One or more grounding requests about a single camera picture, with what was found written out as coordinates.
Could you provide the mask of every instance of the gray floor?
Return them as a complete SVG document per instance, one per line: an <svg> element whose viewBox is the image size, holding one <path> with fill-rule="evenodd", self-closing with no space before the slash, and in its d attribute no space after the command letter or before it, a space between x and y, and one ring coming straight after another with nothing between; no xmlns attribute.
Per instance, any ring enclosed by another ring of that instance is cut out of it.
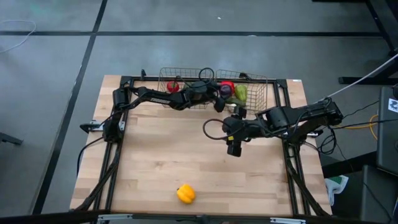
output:
<svg viewBox="0 0 398 224"><path fill-rule="evenodd" d="M92 30L100 4L2 0L0 20L33 20L38 30ZM0 30L28 29L19 25L0 25ZM109 0L100 30L375 32L377 28L367 7L358 3ZM0 36L0 49L20 38ZM21 147L0 144L2 217L31 209L87 43L88 37L33 36L0 54L0 131L25 140ZM337 77L361 77L375 69L387 60L387 52L381 38L97 37L43 212L68 210L78 151L86 142L78 126L91 119L104 75L138 75L144 68L156 76L162 67L245 71L302 79L311 103L340 89ZM333 99L346 114L375 101L379 88L354 86ZM377 106L372 107L344 123L368 121L376 111ZM368 129L336 134L347 158L376 149ZM342 159L338 151L331 156Z"/></svg>

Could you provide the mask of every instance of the wooden table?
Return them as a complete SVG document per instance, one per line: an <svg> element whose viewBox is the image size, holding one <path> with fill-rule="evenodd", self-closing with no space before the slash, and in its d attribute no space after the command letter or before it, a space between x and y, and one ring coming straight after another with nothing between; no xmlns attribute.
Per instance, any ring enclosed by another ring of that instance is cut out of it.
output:
<svg viewBox="0 0 398 224"><path fill-rule="evenodd" d="M118 75L104 77L94 119L102 121L110 115L112 91L118 88L120 79ZM287 80L287 84L292 107L306 105L302 82ZM135 82L134 86L157 89L157 82ZM268 108L275 106L272 85L269 85L267 104ZM243 142L242 156L233 157L226 153L224 141L214 141L203 134L205 120L223 119L229 115L227 111L217 113L212 105L205 110L175 111L145 102L131 110L111 211L292 215L280 139ZM219 123L209 123L207 130L214 136L224 135ZM90 133L87 142L100 136L101 133ZM105 142L99 142L85 151L70 208L79 206L97 184L105 145ZM322 208L331 213L318 152L304 145L300 155L307 188ZM197 193L191 205L183 204L176 195L176 190L184 183L190 184ZM107 189L105 186L100 208L104 208ZM295 192L299 212L303 213L297 186Z"/></svg>

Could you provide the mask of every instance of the red object in basket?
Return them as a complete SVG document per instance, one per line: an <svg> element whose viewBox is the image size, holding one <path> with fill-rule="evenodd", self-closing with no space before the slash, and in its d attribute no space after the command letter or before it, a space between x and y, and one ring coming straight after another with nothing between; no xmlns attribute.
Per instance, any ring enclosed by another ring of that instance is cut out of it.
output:
<svg viewBox="0 0 398 224"><path fill-rule="evenodd" d="M221 85L229 85L232 89L232 95L235 93L235 85L231 81L222 81Z"/></svg>
<svg viewBox="0 0 398 224"><path fill-rule="evenodd" d="M175 81L169 81L167 83L167 90L171 93L176 93L180 90L180 85Z"/></svg>

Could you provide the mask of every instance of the white cable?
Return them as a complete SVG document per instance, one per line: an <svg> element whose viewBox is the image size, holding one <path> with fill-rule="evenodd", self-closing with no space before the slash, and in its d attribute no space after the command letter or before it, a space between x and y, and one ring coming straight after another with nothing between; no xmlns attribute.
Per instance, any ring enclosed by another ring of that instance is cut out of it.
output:
<svg viewBox="0 0 398 224"><path fill-rule="evenodd" d="M33 32L36 31L36 23L35 23L34 21L6 20L6 21L1 21L0 24L7 23L7 22L29 22L29 23L33 24L35 27L33 28L33 30L32 30L30 33L28 33L28 34L25 36L25 39L24 39L21 43L19 43L19 44L17 44L17 45L14 45L14 46L12 46L12 47L6 49L6 50L0 51L0 54L2 54L2 53L4 53L4 52L7 52L7 51L9 51L9 50L11 50L11 49L14 49L14 48L16 48L16 47L19 47L21 44L23 44L23 43L27 40L27 38L29 37L29 35L31 35Z"/></svg>
<svg viewBox="0 0 398 224"><path fill-rule="evenodd" d="M333 96L333 95L336 95L337 93L339 93L339 92L341 92L341 91L344 91L344 90L348 89L349 87L351 87L351 86L353 86L353 85L359 83L360 81L364 80L365 78L367 78L367 77L369 77L369 76L375 74L376 72L380 71L380 69L382 69L384 66L386 66L388 63L390 63L392 60L394 60L396 57L398 57L398 54L396 54L395 56L393 56L392 58L390 58L390 59L389 59L388 61L386 61L384 64L380 65L377 69L373 70L371 73L365 75L363 78L361 78L361 79L359 79L358 81L356 81L356 82L354 82L354 83L352 83L352 84L350 84L350 85L348 85L348 86L346 86L346 87L344 87L344 88L342 88L342 89L340 89L340 90L338 90L338 91L336 91L336 92L334 92L334 93L328 95L327 97L331 97L331 96Z"/></svg>

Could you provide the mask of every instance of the metal wire basket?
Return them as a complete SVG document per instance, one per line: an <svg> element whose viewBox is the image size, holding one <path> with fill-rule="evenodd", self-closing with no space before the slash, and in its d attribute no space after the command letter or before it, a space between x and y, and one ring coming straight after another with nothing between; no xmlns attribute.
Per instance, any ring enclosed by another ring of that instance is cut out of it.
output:
<svg viewBox="0 0 398 224"><path fill-rule="evenodd" d="M255 75L244 72L233 72L218 70L216 76L219 80L229 80L236 85L245 85L248 88L248 98L245 109L248 114L255 114L258 111L267 109L268 78L265 75ZM235 105L226 105L229 112L234 111Z"/></svg>
<svg viewBox="0 0 398 224"><path fill-rule="evenodd" d="M157 85L157 89L159 91L167 91L167 82L174 80L175 77L180 76L184 80L190 82L190 78L199 78L199 72L202 70L201 68L162 68L160 69L159 73L159 83ZM216 74L211 72L209 69L205 69L201 72L200 74L201 78L214 78L214 80L217 79ZM182 82L181 80L177 80L178 85L180 86L180 89L183 89L185 86L185 83ZM202 105L195 105L192 106L191 109L206 109L207 104L202 104Z"/></svg>

